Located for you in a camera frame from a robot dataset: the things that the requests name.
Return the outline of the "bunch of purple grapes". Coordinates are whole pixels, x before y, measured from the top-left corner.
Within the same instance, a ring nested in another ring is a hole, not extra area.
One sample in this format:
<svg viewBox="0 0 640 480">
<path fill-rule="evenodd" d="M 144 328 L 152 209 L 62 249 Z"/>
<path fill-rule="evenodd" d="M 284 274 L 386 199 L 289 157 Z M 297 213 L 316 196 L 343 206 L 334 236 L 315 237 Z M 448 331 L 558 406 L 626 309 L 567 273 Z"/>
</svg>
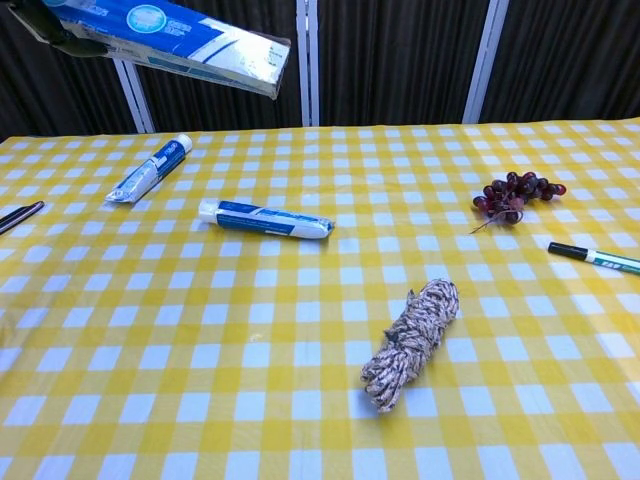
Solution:
<svg viewBox="0 0 640 480">
<path fill-rule="evenodd" d="M 550 202 L 555 197 L 564 196 L 567 188 L 560 183 L 552 183 L 546 177 L 538 177 L 533 171 L 522 175 L 511 171 L 504 180 L 494 179 L 485 185 L 482 194 L 473 198 L 472 206 L 485 217 L 485 221 L 474 228 L 471 234 L 489 225 L 513 226 L 524 217 L 524 207 L 531 201 Z"/>
</svg>

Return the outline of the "white partition frame post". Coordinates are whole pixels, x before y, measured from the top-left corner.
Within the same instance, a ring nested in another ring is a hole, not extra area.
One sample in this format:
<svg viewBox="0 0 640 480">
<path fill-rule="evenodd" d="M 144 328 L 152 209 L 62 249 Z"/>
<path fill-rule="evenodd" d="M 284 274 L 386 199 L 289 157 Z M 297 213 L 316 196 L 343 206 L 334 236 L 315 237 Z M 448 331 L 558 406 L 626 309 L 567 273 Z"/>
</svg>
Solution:
<svg viewBox="0 0 640 480">
<path fill-rule="evenodd" d="M 301 119 L 320 125 L 319 0 L 295 0 Z"/>
<path fill-rule="evenodd" d="M 119 59 L 113 59 L 113 64 L 137 132 L 154 133 L 155 126 L 136 66 L 129 61 Z"/>
<path fill-rule="evenodd" d="M 463 112 L 463 124 L 477 124 L 480 120 L 509 3 L 510 0 L 489 0 Z"/>
</svg>

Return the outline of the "squeezed blue white toothpaste tube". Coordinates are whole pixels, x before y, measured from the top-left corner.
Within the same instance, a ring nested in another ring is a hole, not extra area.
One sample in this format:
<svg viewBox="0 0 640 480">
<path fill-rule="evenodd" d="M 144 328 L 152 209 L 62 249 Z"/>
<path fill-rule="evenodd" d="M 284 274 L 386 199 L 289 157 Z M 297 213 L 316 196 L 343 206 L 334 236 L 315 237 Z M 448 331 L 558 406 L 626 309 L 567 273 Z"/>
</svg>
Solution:
<svg viewBox="0 0 640 480">
<path fill-rule="evenodd" d="M 117 184 L 105 200 L 135 204 L 186 158 L 192 146 L 188 135 L 177 135 Z"/>
</svg>

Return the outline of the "yellow white checkered tablecloth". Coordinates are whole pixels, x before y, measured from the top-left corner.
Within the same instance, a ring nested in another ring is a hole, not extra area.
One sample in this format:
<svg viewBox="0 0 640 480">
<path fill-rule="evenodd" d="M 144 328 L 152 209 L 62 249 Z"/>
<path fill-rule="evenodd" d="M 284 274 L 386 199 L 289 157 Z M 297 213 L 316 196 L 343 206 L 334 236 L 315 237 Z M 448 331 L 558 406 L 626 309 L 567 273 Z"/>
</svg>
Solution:
<svg viewBox="0 0 640 480">
<path fill-rule="evenodd" d="M 640 118 L 0 143 L 0 479 L 640 480 Z M 472 206 L 533 171 L 513 226 Z M 306 240 L 202 200 L 325 217 Z"/>
</svg>

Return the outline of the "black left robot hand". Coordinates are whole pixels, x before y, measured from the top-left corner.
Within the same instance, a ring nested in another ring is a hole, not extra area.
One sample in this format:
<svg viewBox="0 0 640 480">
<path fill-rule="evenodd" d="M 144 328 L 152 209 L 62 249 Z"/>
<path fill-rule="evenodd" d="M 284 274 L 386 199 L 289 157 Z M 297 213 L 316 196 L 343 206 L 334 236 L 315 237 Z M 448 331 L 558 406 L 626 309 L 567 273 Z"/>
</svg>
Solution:
<svg viewBox="0 0 640 480">
<path fill-rule="evenodd" d="M 0 0 L 39 41 L 79 58 L 105 57 L 107 47 L 66 30 L 43 0 Z"/>
</svg>

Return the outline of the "green white marker pen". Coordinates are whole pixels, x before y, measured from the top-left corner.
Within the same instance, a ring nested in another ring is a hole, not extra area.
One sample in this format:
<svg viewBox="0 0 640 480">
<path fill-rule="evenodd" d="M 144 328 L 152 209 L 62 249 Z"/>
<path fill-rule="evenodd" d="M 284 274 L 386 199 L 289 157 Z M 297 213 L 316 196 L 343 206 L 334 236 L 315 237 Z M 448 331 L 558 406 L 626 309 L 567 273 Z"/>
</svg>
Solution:
<svg viewBox="0 0 640 480">
<path fill-rule="evenodd" d="M 637 259 L 557 242 L 550 242 L 547 251 L 551 254 L 640 276 L 640 260 Z"/>
</svg>

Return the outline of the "black pen with pink stripe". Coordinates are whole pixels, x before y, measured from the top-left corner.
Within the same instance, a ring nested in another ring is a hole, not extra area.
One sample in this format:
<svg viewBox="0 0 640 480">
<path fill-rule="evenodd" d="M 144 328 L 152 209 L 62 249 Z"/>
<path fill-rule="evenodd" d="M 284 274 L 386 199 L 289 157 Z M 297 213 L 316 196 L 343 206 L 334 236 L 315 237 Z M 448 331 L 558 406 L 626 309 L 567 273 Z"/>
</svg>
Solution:
<svg viewBox="0 0 640 480">
<path fill-rule="evenodd" d="M 24 222 L 37 212 L 39 212 L 45 203 L 43 201 L 37 201 L 31 205 L 22 206 L 14 210 L 13 212 L 0 218 L 0 235 L 13 229 L 15 226 Z"/>
</svg>

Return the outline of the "blue white toothpaste box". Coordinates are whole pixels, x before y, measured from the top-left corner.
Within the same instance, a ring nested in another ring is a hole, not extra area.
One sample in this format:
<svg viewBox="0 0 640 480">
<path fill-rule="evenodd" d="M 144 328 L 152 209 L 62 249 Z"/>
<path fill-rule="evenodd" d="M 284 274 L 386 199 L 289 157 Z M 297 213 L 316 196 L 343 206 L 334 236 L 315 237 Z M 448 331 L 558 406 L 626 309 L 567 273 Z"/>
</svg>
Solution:
<svg viewBox="0 0 640 480">
<path fill-rule="evenodd" d="M 166 0 L 43 0 L 106 55 L 276 99 L 290 44 Z"/>
</svg>

